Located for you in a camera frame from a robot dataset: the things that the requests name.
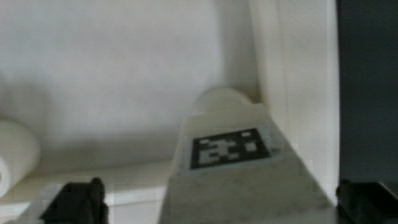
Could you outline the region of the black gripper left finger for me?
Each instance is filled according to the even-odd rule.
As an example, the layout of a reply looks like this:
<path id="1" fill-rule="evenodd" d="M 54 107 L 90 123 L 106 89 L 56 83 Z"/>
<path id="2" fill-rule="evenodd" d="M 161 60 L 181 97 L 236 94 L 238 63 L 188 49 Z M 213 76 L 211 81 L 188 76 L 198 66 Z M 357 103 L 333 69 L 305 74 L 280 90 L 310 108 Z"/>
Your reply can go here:
<path id="1" fill-rule="evenodd" d="M 104 184 L 99 178 L 86 183 L 69 182 L 39 216 L 44 224 L 108 224 Z"/>

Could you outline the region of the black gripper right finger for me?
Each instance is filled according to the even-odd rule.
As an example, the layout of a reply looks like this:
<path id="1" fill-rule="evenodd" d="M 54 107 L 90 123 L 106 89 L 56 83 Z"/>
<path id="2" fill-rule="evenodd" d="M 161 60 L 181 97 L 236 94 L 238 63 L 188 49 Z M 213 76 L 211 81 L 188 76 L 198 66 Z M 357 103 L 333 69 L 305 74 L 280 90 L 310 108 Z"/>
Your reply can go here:
<path id="1" fill-rule="evenodd" d="M 342 181 L 335 196 L 344 224 L 398 224 L 398 195 L 383 183 Z"/>

